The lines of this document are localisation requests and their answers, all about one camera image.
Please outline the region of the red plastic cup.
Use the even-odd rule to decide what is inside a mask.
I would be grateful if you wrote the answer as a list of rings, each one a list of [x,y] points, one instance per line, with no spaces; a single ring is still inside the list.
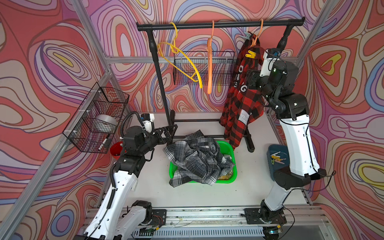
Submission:
[[[122,150],[123,142],[118,142],[110,147],[110,154],[114,159],[118,160],[120,158]]]

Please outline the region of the dark teal bin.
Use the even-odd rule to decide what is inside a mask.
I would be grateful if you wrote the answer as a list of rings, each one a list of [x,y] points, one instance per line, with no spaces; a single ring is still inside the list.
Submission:
[[[278,156],[281,157],[281,159],[286,159],[285,160],[285,164],[279,164],[279,163],[275,163],[274,165],[272,165],[271,163],[271,154],[274,154],[274,153],[277,153],[277,152],[280,152],[278,154]],[[290,157],[289,157],[289,151],[288,151],[288,147],[285,146],[285,145],[276,145],[276,144],[272,144],[268,147],[268,150],[267,150],[267,161],[268,161],[268,166],[269,166],[269,170],[270,170],[270,176],[271,176],[271,179],[274,181],[275,178],[274,178],[274,172],[276,170],[279,170],[281,168],[284,168],[284,167],[287,167],[290,165]]]

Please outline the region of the black marker in basket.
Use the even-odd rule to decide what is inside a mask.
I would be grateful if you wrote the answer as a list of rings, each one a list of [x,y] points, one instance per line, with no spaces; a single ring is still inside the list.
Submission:
[[[109,144],[110,144],[110,140],[108,138],[105,138],[103,140],[103,142],[101,143],[101,145],[99,146],[98,150],[99,151],[104,151],[104,150],[107,150],[108,147],[109,147]]]

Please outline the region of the teal clothespin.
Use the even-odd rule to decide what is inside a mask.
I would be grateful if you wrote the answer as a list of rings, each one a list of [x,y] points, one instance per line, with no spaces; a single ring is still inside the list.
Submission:
[[[253,36],[253,34],[251,34],[250,32],[244,32],[244,36],[241,36],[241,38],[245,39],[245,40],[250,40]]]

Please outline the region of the pink clothespin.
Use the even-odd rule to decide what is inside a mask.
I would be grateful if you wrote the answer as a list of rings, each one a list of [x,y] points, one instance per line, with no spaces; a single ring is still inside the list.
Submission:
[[[285,160],[286,159],[280,159],[280,158],[278,158],[278,159],[274,159],[274,163],[279,163],[279,164],[285,164]]]

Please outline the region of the orange hanger with grey shirt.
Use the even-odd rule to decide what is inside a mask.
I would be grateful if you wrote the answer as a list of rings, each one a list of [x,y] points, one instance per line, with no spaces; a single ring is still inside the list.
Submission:
[[[213,88],[213,49],[212,41],[214,36],[215,21],[212,21],[212,33],[211,37],[207,41],[207,52],[208,52],[208,88],[207,93],[210,95]]]

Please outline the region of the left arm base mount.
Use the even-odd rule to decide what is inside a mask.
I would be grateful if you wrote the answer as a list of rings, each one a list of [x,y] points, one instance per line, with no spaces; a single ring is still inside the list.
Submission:
[[[141,223],[141,226],[163,226],[166,224],[167,210],[154,209],[150,214],[150,218]]]

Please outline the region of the red plaid long-sleeve shirt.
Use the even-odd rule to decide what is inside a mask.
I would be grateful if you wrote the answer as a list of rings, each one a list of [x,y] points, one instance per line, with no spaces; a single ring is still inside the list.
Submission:
[[[256,35],[253,34],[250,40],[245,40],[237,56],[230,88],[219,120],[220,125],[225,128],[224,138],[229,141],[233,149],[240,145],[247,126],[264,112],[261,95],[247,87],[247,72],[259,70],[264,61],[262,54],[265,50],[261,47],[259,39],[257,45],[251,47],[255,37]],[[245,57],[248,50],[256,52],[257,57],[255,59]]]

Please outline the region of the yellow plaid long-sleeve shirt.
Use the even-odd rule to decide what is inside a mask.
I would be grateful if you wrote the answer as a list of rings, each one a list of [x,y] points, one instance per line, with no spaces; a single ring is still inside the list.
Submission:
[[[230,173],[228,173],[228,174],[226,174],[224,176],[219,177],[218,180],[220,180],[220,181],[228,181],[228,180],[230,180],[233,177],[233,175],[234,175],[233,172],[230,172]]]

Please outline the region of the black clothes rack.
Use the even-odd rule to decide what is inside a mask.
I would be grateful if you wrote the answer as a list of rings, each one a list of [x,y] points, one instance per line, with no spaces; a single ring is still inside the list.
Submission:
[[[285,32],[281,38],[281,40],[278,43],[277,48],[280,50],[283,50],[287,44],[288,37],[291,34],[291,31],[293,27],[296,26],[302,26],[306,20],[306,17],[302,17],[301,19],[288,19],[288,20],[269,20],[266,21],[264,26],[267,27],[275,27],[275,26],[286,26]],[[165,92],[165,87],[164,87],[164,82],[163,82],[163,77],[160,69],[160,62],[159,62],[159,55],[158,55],[158,48],[157,48],[157,43],[155,41],[155,37],[153,34],[153,31],[165,31],[165,30],[171,30],[172,24],[139,24],[136,23],[137,25],[137,30],[139,32],[146,32],[149,38],[149,47],[150,51],[152,54],[152,59],[155,64],[155,69],[157,73],[157,78],[158,78],[158,83],[160,86],[160,91],[161,91],[161,97],[164,103],[165,107],[165,114],[167,117],[168,125],[171,126],[175,123],[175,116],[176,112],[174,110],[170,110],[167,99],[166,99],[166,92]],[[195,30],[195,29],[208,29],[210,27],[213,27],[214,29],[225,29],[225,28],[239,28],[239,27],[261,27],[262,21],[251,21],[251,22],[219,22],[217,24],[214,23],[183,23],[183,24],[176,24],[176,28],[178,30]],[[187,57],[180,57],[180,60],[176,58],[178,54],[174,54],[174,61],[177,63],[180,62],[183,63],[185,62],[183,59],[187,59]],[[197,63],[198,67],[202,68],[196,68],[196,70],[199,71],[200,77],[201,71],[203,73],[203,77],[208,77],[209,73],[209,60],[208,60],[208,55],[207,55],[207,60],[204,60],[205,58],[199,57],[197,60],[192,61],[193,64]],[[215,86],[229,86],[230,83],[230,71],[235,69],[235,55],[233,56],[214,56],[213,58],[213,84]],[[178,75],[176,74],[176,67],[173,67],[174,74],[173,74],[173,79],[174,83],[187,83],[187,77],[180,77],[178,78]],[[176,122],[180,123],[187,123],[187,122],[219,122],[219,119],[197,119],[197,120],[192,120],[192,119],[176,119]],[[173,139],[181,139],[182,136],[175,136],[176,130],[174,130],[172,133]],[[208,137],[212,138],[224,138],[224,135],[209,135]],[[250,153],[253,153],[255,151],[255,145],[252,140],[252,136],[249,132],[248,127],[246,127],[245,131],[245,136],[244,136],[248,151]]]

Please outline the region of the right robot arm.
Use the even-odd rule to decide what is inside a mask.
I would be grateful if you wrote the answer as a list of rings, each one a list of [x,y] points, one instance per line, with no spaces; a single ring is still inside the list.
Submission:
[[[286,137],[290,164],[274,171],[274,185],[262,201],[257,214],[264,224],[283,219],[283,204],[294,189],[327,177],[315,157],[310,134],[307,98],[293,93],[298,67],[277,57],[265,58],[259,76],[252,71],[248,77],[250,90],[257,90],[275,112]]]

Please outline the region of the grey tape roll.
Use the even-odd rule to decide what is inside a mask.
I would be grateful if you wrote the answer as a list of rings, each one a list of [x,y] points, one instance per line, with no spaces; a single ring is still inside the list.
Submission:
[[[98,133],[111,134],[118,126],[118,122],[115,118],[109,115],[98,115],[93,119],[92,127]]]

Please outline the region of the orange hanger with red shirt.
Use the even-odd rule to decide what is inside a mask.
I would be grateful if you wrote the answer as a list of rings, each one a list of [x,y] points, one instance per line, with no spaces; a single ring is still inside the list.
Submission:
[[[264,26],[264,20],[261,19],[261,26],[260,26],[259,32],[257,33],[256,37],[253,39],[251,47],[254,47],[257,45],[257,40],[259,39],[260,35],[263,32],[263,26]]]

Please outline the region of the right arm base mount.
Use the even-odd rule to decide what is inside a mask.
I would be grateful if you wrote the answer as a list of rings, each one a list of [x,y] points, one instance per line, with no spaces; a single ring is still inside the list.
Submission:
[[[287,223],[283,208],[270,211],[267,207],[244,209],[242,217],[246,218],[249,225],[284,225]]]

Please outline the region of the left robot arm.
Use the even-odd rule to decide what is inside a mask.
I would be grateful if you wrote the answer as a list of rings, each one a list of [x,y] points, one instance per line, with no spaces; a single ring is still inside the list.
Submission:
[[[155,232],[165,225],[166,214],[159,215],[151,202],[137,200],[123,218],[120,217],[126,198],[137,184],[138,177],[148,162],[145,155],[154,153],[158,145],[170,144],[178,128],[168,125],[155,128],[153,114],[129,113],[121,123],[122,150],[109,171],[111,185],[93,220],[75,240],[125,240],[132,237],[137,227]]]

